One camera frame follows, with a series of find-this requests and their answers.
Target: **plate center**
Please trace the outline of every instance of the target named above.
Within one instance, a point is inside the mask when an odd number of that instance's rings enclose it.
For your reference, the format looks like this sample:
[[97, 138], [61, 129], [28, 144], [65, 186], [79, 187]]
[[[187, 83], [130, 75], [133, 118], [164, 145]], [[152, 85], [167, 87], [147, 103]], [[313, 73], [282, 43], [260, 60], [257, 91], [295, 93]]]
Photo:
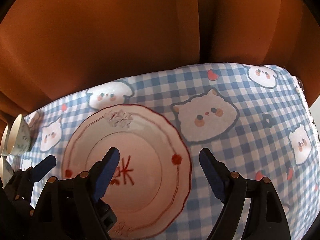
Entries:
[[113, 133], [92, 148], [86, 170], [100, 161], [110, 147], [119, 149], [120, 162], [103, 201], [115, 212], [143, 209], [154, 199], [161, 184], [162, 167], [156, 151], [137, 134]]

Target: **curtain fold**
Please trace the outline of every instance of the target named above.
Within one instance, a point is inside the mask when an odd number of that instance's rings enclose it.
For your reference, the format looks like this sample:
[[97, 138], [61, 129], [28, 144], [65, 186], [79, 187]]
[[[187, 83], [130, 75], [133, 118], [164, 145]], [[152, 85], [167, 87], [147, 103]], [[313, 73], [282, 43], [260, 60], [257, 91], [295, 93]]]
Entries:
[[0, 132], [68, 94], [206, 62], [285, 67], [311, 105], [320, 28], [302, 0], [16, 0], [0, 24]]

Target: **cartoon animal print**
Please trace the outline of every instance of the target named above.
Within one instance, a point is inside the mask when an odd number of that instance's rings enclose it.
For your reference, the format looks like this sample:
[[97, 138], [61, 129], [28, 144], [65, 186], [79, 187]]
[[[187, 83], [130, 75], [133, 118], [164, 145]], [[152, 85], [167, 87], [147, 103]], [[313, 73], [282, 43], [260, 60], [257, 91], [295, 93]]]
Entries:
[[47, 127], [42, 128], [40, 151], [46, 152], [55, 146], [61, 139], [61, 117]]
[[249, 79], [264, 88], [275, 88], [278, 74], [266, 66], [244, 65], [248, 69]]
[[304, 125], [301, 124], [294, 132], [290, 132], [289, 140], [291, 142], [296, 164], [300, 165], [304, 163], [309, 157], [312, 149]]
[[172, 105], [181, 134], [190, 143], [205, 143], [229, 131], [239, 119], [239, 110], [216, 89]]
[[126, 98], [134, 95], [134, 90], [130, 84], [124, 81], [114, 81], [90, 88], [87, 94], [91, 94], [89, 106], [101, 110], [109, 106], [123, 104]]
[[35, 112], [31, 113], [29, 115], [29, 117], [30, 117], [30, 119], [28, 121], [28, 126], [32, 127], [36, 123], [36, 121], [38, 121], [40, 115], [37, 111], [35, 111]]

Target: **table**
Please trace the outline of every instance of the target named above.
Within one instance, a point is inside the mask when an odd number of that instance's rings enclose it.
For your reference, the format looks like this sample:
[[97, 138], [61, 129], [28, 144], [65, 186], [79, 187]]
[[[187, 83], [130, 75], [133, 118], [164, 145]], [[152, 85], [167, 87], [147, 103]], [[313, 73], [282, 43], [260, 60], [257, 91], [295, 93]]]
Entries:
[[[214, 139], [197, 139], [201, 143], [192, 143], [192, 134], [186, 132], [182, 135], [192, 161], [191, 191], [182, 213], [155, 239], [206, 239], [212, 230], [222, 203], [212, 194], [199, 164], [198, 154], [202, 147], [208, 147], [218, 161], [223, 161], [229, 170], [238, 171], [245, 178], [268, 176], [272, 179], [284, 206], [289, 207], [287, 219], [292, 239], [300, 238], [314, 221], [319, 212], [317, 189], [320, 177], [316, 132], [309, 120], [308, 110], [301, 103], [301, 93], [294, 77], [280, 67], [268, 67], [277, 73], [274, 81], [276, 88], [257, 84], [250, 77], [247, 66], [232, 63], [192, 65], [118, 80], [127, 87], [122, 88], [126, 93], [120, 101], [117, 99], [117, 104], [146, 106], [163, 115], [180, 133], [184, 129], [181, 123], [187, 120], [180, 122], [177, 119], [174, 106], [185, 104], [196, 95], [217, 91], [227, 98], [225, 102], [238, 109], [234, 123]], [[94, 89], [84, 90], [39, 109], [40, 119], [30, 128], [31, 150], [22, 156], [7, 158], [16, 170], [26, 160], [34, 166], [49, 154], [56, 157], [56, 167], [35, 184], [32, 206], [36, 205], [50, 176], [61, 179], [61, 162], [69, 139], [87, 117], [98, 111], [94, 108], [99, 106], [90, 101], [90, 95], [95, 93]], [[42, 128], [59, 118], [61, 139], [49, 151], [42, 152]], [[288, 140], [290, 132], [299, 123], [304, 124], [312, 145], [308, 165], [296, 165]], [[290, 169], [294, 169], [293, 173], [291, 170], [291, 178], [288, 176]], [[249, 204], [246, 201], [237, 229], [238, 237], [244, 229]]]

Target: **white plate with red rim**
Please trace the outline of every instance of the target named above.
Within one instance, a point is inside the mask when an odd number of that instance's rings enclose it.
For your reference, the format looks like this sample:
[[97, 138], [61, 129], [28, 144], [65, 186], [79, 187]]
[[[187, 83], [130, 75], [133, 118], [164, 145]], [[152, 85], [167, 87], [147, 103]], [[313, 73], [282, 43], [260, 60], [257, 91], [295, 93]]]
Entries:
[[191, 159], [178, 131], [139, 105], [117, 105], [87, 118], [72, 135], [62, 177], [73, 178], [100, 161], [110, 147], [120, 162], [102, 198], [118, 221], [113, 239], [142, 239], [164, 231], [181, 213], [191, 187]]

